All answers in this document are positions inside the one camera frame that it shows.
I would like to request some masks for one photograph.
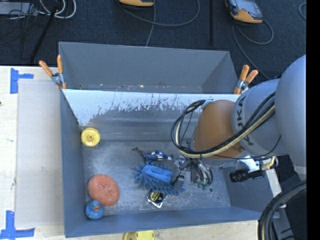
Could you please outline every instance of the blue duster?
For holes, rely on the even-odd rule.
[[[140,184],[140,188],[178,196],[180,192],[174,189],[172,184],[174,175],[170,168],[147,161],[136,167],[135,183]]]

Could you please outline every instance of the clamp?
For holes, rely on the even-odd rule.
[[[44,69],[44,71],[47,73],[49,77],[51,77],[52,81],[56,84],[56,87],[58,90],[60,89],[66,89],[67,83],[64,79],[63,72],[64,68],[62,65],[61,56],[58,55],[56,58],[57,66],[58,66],[58,72],[53,73],[53,71],[48,67],[48,65],[43,61],[39,61],[39,65]]]
[[[255,79],[259,71],[254,69],[249,74],[249,66],[243,65],[242,71],[239,77],[236,87],[234,88],[233,94],[242,94],[248,89],[248,85]]]
[[[178,167],[178,169],[180,170],[180,172],[187,167],[191,167],[191,182],[197,184],[198,188],[206,190],[208,186],[210,186],[213,182],[213,172],[210,169],[206,168],[206,166],[201,162],[200,159],[180,156],[179,164],[180,166]]]

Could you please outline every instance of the blue tape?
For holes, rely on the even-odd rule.
[[[18,70],[11,68],[10,78],[10,94],[18,93],[18,80],[19,79],[33,79],[34,75],[29,73],[19,74]]]
[[[5,229],[0,232],[0,239],[15,240],[16,238],[29,238],[35,234],[35,228],[16,230],[15,228],[15,213],[7,210],[5,218]]]

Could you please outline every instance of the orange ball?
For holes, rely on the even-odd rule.
[[[118,184],[108,175],[93,176],[87,186],[89,196],[102,206],[114,206],[120,197]]]

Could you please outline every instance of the gray bin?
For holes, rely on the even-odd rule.
[[[213,165],[213,183],[206,190],[192,184],[186,171],[186,190],[169,195],[161,208],[148,203],[148,190],[135,184],[135,167],[143,158],[133,148],[172,154],[174,162],[180,153],[171,127],[186,106],[201,99],[236,101],[238,80],[229,52],[60,42],[59,54],[68,88],[60,92],[67,238],[260,218],[273,198],[268,177],[232,183],[233,165]],[[101,134],[95,147],[81,142],[88,127]],[[118,183],[120,199],[104,208],[101,219],[90,220],[87,183],[99,173]]]

